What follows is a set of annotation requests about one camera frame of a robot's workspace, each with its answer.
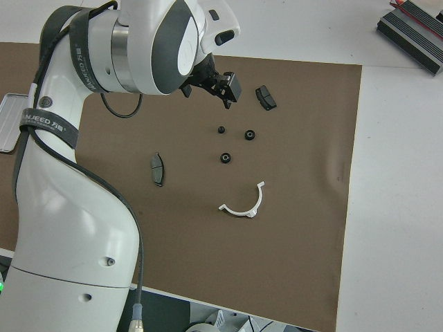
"white robotic arm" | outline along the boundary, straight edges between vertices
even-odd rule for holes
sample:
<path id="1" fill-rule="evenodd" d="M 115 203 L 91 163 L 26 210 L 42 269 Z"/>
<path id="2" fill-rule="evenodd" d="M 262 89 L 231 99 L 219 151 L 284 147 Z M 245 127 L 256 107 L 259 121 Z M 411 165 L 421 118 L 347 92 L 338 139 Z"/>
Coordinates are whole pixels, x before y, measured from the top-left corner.
<path id="1" fill-rule="evenodd" d="M 114 5 L 64 7 L 42 33 L 40 68 L 21 123 L 19 238 L 0 295 L 2 331 L 118 325 L 143 245 L 129 204 L 75 162 L 84 99 L 93 92 L 177 89 L 189 96 L 194 85 L 229 107 L 241 92 L 234 73 L 215 70 L 211 54 L 239 34 L 224 0 L 123 0 L 122 10 L 107 9 Z M 135 311 L 131 331 L 142 331 Z"/>

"white plastic handle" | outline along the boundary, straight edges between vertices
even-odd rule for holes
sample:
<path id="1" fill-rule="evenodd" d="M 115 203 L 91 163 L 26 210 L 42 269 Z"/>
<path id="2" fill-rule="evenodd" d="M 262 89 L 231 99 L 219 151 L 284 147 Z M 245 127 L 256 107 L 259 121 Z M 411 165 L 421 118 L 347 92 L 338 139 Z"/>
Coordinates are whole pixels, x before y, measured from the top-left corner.
<path id="1" fill-rule="evenodd" d="M 226 210 L 229 213 L 235 215 L 235 216 L 248 216 L 249 218 L 253 218 L 255 217 L 255 215 L 257 214 L 257 210 L 260 207 L 260 204 L 262 204 L 262 198 L 263 198 L 263 193 L 262 193 L 262 187 L 264 186 L 264 181 L 260 182 L 257 185 L 258 188 L 258 201 L 257 203 L 254 205 L 254 207 L 252 209 L 250 209 L 249 211 L 246 212 L 236 212 L 236 211 L 232 211 L 229 207 L 226 206 L 226 204 L 223 204 L 219 207 L 219 210 Z"/>

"brown mat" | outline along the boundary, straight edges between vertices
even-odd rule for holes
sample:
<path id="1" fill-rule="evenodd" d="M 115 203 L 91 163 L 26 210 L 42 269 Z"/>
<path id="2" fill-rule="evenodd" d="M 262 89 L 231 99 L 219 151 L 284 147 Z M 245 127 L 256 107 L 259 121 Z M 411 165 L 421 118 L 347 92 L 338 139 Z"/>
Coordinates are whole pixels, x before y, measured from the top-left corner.
<path id="1" fill-rule="evenodd" d="M 27 93 L 37 46 L 0 44 L 0 94 Z M 139 114 L 113 117 L 87 99 L 78 162 L 117 187 L 143 227 L 145 285 L 319 331 L 334 331 L 360 66 L 218 57 L 243 88 L 230 110 L 204 91 L 147 96 Z M 255 89 L 278 107 L 265 111 Z M 136 96 L 109 97 L 129 112 Z M 217 133 L 225 126 L 224 134 Z M 256 138 L 244 139 L 253 129 Z M 151 180 L 159 152 L 165 185 Z M 232 161 L 219 157 L 229 152 Z M 12 156 L 1 155 L 0 247 L 14 249 Z M 253 219 L 237 211 L 264 198 Z"/>

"black cable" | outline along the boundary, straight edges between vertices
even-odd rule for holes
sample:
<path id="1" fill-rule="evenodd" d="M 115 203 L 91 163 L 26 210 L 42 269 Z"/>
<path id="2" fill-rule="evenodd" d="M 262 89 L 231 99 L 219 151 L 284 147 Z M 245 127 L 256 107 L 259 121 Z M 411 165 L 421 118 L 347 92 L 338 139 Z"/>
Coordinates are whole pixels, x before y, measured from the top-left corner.
<path id="1" fill-rule="evenodd" d="M 268 327 L 268 326 L 271 325 L 272 323 L 274 323 L 274 321 L 269 322 L 268 324 L 266 324 L 265 326 L 263 326 L 263 328 L 260 330 L 260 332 L 262 332 L 266 327 Z"/>
<path id="2" fill-rule="evenodd" d="M 252 332 L 255 332 L 254 326 L 252 325 L 251 316 L 248 315 L 249 325 L 251 325 Z"/>
<path id="3" fill-rule="evenodd" d="M 113 9 L 117 9 L 118 3 L 117 1 L 109 1 L 106 4 L 92 10 L 90 12 L 89 18 L 92 19 L 99 15 L 100 13 L 104 12 L 107 8 L 113 7 Z M 42 60 L 39 63 L 39 68 L 35 74 L 35 78 L 33 83 L 37 85 L 37 88 L 34 92 L 34 103 L 33 107 L 37 107 L 38 99 L 40 96 L 40 91 L 42 89 L 42 83 L 44 81 L 44 78 L 46 76 L 46 72 L 48 70 L 49 64 L 51 62 L 52 55 L 54 53 L 55 47 L 58 45 L 58 43 L 65 37 L 69 32 L 69 26 L 64 28 L 62 31 L 58 33 L 58 35 L 54 38 L 54 40 L 51 42 L 49 47 L 46 49 L 45 53 L 42 56 Z M 141 228 L 140 224 L 138 222 L 137 216 L 134 213 L 132 207 L 129 205 L 128 202 L 126 202 L 125 198 L 122 196 L 120 192 L 118 192 L 117 189 L 115 189 L 113 186 L 111 186 L 107 181 L 100 178 L 98 175 L 94 174 L 93 172 L 89 171 L 88 169 L 74 163 L 73 161 L 65 158 L 61 154 L 57 153 L 56 151 L 52 150 L 48 145 L 46 145 L 45 142 L 43 142 L 40 137 L 35 133 L 34 128 L 27 127 L 27 132 L 33 137 L 33 140 L 36 142 L 36 144 L 43 149 L 46 153 L 48 153 L 50 156 L 62 161 L 68 166 L 71 166 L 72 168 L 82 172 L 84 175 L 88 176 L 90 179 L 94 180 L 95 182 L 99 183 L 101 186 L 103 186 L 105 189 L 107 189 L 109 192 L 111 192 L 118 200 L 120 200 L 125 207 L 129 210 L 131 215 L 134 218 L 134 222 L 136 224 L 136 227 L 138 229 L 138 237 L 139 237 L 139 245 L 138 245 L 138 283 L 137 283 L 137 290 L 136 290 L 136 304 L 141 303 L 141 293 L 142 293 L 142 285 L 143 285 L 143 262 L 144 262 L 144 246 L 143 246 L 143 238 L 141 235 Z"/>
<path id="4" fill-rule="evenodd" d="M 115 112 L 112 107 L 109 106 L 108 101 L 106 100 L 105 94 L 101 93 L 100 97 L 102 98 L 103 104 L 105 105 L 105 107 L 107 108 L 108 111 L 110 111 L 113 115 L 115 115 L 117 118 L 121 118 L 121 119 L 129 119 L 132 118 L 134 115 L 137 114 L 138 110 L 140 109 L 140 106 L 143 103 L 143 94 L 140 94 L 140 96 L 138 97 L 138 103 L 136 106 L 136 109 L 134 109 L 130 114 L 119 114 L 117 112 Z"/>

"red wire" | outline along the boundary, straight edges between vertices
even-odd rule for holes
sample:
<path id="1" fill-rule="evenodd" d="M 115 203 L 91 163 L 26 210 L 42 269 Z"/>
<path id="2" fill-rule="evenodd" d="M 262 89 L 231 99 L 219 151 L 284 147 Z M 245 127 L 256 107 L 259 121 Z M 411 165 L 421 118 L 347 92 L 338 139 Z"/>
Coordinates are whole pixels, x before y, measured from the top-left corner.
<path id="1" fill-rule="evenodd" d="M 423 24 L 418 18 L 416 18 L 414 15 L 410 14 L 406 9 L 402 8 L 401 4 L 404 2 L 402 0 L 395 0 L 397 3 L 390 2 L 389 4 L 397 9 L 400 9 L 402 13 L 416 21 L 419 25 L 421 25 L 423 28 L 427 29 L 427 31 L 431 31 L 436 37 L 439 37 L 441 40 L 443 40 L 443 36 L 441 36 L 439 33 L 434 31 L 433 29 L 429 28 L 426 24 Z"/>

